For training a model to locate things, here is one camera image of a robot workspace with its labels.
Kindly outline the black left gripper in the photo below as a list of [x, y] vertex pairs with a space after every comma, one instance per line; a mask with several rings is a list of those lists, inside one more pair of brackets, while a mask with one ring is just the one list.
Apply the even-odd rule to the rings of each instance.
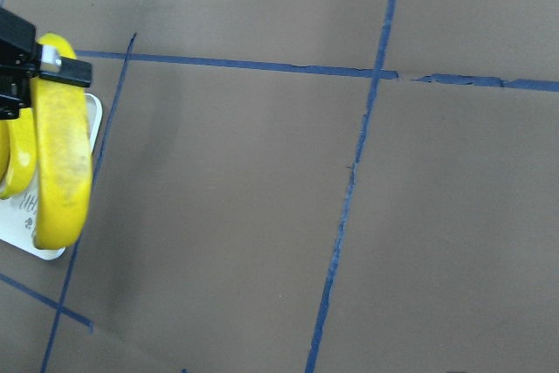
[[93, 67], [63, 57], [54, 45], [41, 45], [38, 59], [36, 26], [1, 8], [1, 119], [15, 120], [31, 106], [30, 79], [90, 87]]

